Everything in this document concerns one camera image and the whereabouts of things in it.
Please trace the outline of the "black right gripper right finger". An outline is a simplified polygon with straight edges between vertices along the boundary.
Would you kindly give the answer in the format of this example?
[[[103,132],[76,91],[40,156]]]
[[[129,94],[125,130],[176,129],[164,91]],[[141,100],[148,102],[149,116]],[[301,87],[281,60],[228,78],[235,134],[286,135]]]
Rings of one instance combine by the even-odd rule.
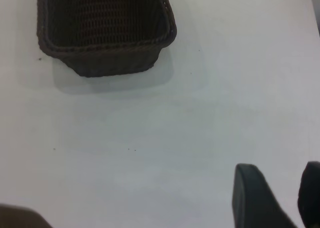
[[[305,228],[320,227],[320,162],[309,161],[302,173],[298,210]]]

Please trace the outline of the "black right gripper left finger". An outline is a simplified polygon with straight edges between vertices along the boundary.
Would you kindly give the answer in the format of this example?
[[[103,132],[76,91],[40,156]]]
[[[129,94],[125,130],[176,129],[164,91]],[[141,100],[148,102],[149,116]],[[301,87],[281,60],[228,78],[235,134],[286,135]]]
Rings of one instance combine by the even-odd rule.
[[[253,164],[235,167],[232,211],[236,228],[295,228],[263,173]]]

